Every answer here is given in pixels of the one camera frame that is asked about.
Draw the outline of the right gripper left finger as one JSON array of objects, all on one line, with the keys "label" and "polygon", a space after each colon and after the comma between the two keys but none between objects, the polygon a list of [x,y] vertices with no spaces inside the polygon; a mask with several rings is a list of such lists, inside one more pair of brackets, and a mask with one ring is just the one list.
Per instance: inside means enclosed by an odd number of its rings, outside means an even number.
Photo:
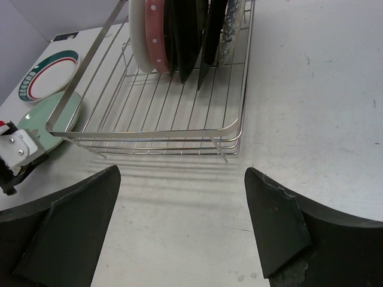
[{"label": "right gripper left finger", "polygon": [[120,189],[116,165],[1,211],[1,286],[90,286]]}]

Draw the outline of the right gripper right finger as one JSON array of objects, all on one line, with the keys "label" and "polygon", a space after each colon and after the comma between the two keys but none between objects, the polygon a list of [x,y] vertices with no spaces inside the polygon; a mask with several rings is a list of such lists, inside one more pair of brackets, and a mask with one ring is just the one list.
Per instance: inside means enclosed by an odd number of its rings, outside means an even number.
[{"label": "right gripper right finger", "polygon": [[253,167],[244,182],[271,286],[382,285],[382,222],[327,207]]}]

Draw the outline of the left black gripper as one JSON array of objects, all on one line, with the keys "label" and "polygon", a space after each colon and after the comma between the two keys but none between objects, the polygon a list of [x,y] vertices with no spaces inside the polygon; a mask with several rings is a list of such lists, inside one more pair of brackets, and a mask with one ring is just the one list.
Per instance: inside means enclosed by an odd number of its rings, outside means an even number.
[{"label": "left black gripper", "polygon": [[17,192],[14,187],[23,182],[37,166],[48,160],[48,158],[48,154],[43,154],[26,166],[22,166],[16,175],[1,159],[1,189],[3,193],[8,196],[14,195]]}]

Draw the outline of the wire dish rack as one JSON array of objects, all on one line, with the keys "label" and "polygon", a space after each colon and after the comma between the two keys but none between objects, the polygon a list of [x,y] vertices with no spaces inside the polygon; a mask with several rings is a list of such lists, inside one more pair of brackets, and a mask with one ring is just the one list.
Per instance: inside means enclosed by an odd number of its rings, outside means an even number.
[{"label": "wire dish rack", "polygon": [[108,17],[46,129],[102,157],[219,155],[239,152],[244,126],[255,3],[247,2],[232,58],[213,64],[198,85],[199,68],[183,84],[179,72],[144,73],[129,37],[127,1]]}]

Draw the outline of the pink dotted plate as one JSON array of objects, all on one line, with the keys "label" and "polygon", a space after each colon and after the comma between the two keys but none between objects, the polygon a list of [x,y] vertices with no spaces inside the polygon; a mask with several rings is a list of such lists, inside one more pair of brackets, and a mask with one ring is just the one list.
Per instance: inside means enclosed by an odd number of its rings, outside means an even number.
[{"label": "pink dotted plate", "polygon": [[163,0],[145,1],[145,36],[149,57],[155,70],[160,73],[169,71],[164,37],[164,6]]}]

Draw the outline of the teal square plate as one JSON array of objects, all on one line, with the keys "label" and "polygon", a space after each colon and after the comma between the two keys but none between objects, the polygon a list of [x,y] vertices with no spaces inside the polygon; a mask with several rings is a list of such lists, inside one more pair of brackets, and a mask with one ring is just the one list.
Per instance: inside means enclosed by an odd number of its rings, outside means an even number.
[{"label": "teal square plate", "polygon": [[202,47],[208,16],[208,1],[176,0],[164,3],[165,50],[169,73],[179,72],[185,83],[196,64]]}]

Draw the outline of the speckled round plate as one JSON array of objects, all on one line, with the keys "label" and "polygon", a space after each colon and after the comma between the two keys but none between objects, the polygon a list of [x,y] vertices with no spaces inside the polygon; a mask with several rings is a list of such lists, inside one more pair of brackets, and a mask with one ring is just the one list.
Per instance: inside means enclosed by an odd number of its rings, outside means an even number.
[{"label": "speckled round plate", "polygon": [[233,56],[239,36],[246,0],[230,0],[224,18],[223,33],[219,45],[218,65],[224,66]]}]

